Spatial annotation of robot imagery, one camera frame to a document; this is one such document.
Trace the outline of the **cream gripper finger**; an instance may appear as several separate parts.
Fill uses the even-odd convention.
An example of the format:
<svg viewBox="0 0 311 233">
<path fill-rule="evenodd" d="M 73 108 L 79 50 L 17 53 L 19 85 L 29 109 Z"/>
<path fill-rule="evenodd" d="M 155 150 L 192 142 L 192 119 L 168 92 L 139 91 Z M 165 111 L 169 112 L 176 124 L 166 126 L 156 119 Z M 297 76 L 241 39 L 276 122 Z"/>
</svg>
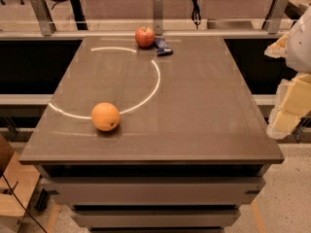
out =
<svg viewBox="0 0 311 233">
<path fill-rule="evenodd" d="M 276 140 L 289 136 L 301 119 L 311 112 L 311 75 L 297 74 L 290 81 L 281 80 L 276 91 L 267 135 Z"/>
<path fill-rule="evenodd" d="M 264 51 L 264 54 L 272 58 L 284 57 L 285 52 L 286 52 L 286 43 L 287 43 L 288 37 L 289 37 L 289 34 L 285 33 L 275 43 L 268 46 L 266 50 Z"/>
</svg>

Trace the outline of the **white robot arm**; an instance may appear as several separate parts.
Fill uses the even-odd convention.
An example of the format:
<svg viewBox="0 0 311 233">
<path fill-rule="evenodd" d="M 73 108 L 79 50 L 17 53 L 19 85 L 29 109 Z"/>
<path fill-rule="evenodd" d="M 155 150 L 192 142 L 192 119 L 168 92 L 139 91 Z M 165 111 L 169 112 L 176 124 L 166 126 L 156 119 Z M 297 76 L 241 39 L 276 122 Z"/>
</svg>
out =
<svg viewBox="0 0 311 233">
<path fill-rule="evenodd" d="M 266 128 L 272 139 L 284 139 L 311 112 L 311 7 L 264 52 L 272 58 L 284 57 L 286 65 L 297 71 L 290 81 L 281 80 L 275 106 Z"/>
</svg>

